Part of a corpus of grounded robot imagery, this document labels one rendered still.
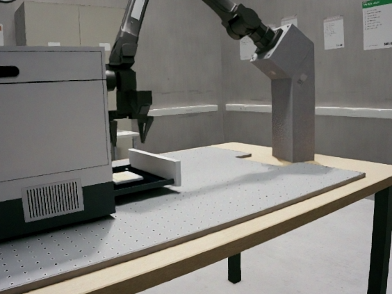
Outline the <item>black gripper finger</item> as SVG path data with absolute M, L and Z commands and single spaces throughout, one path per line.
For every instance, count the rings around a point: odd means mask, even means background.
M 141 143 L 145 143 L 147 133 L 154 121 L 154 118 L 142 118 L 142 119 L 137 119 L 137 121 L 138 121 L 138 129 L 139 129 Z M 142 122 L 145 123 L 145 127 L 144 127 L 144 123 Z M 143 129 L 144 129 L 144 133 L 143 133 Z
M 113 122 L 111 122 L 113 121 Z M 116 142 L 117 142 L 117 121 L 111 120 L 109 121 L 109 128 L 110 128 L 110 138 L 111 138 L 111 143 L 114 147 L 116 147 Z M 112 133 L 113 134 L 112 134 Z

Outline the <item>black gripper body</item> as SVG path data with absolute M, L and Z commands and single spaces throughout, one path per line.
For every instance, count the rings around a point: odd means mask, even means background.
M 116 92 L 128 92 L 128 90 L 116 90 Z M 124 114 L 127 114 L 127 115 L 124 115 Z M 134 110 L 129 110 L 129 111 L 108 111 L 109 121 L 115 120 L 115 119 L 125 119 L 127 116 L 129 116 L 130 120 L 142 119 L 142 118 L 154 118 L 154 116 L 147 115 L 147 114 L 138 114 Z M 110 119 L 111 117 L 113 119 Z

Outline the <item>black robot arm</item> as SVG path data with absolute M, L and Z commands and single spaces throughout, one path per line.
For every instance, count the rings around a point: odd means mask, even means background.
M 128 92 L 116 92 L 117 111 L 134 110 L 139 114 L 147 114 L 152 105 L 152 90 L 132 91 L 137 89 L 137 85 L 136 72 L 131 68 L 135 63 L 140 28 L 148 1 L 129 0 L 111 50 L 109 64 L 106 64 L 107 91 L 114 91 L 115 87 L 116 90 L 128 89 Z M 220 17 L 221 25 L 231 38 L 240 40 L 248 35 L 257 47 L 254 52 L 256 55 L 274 48 L 284 32 L 282 28 L 274 31 L 265 26 L 254 10 L 241 3 L 237 6 L 230 0 L 202 1 Z M 233 17 L 235 14 L 237 16 Z M 230 19 L 231 17 L 233 18 Z

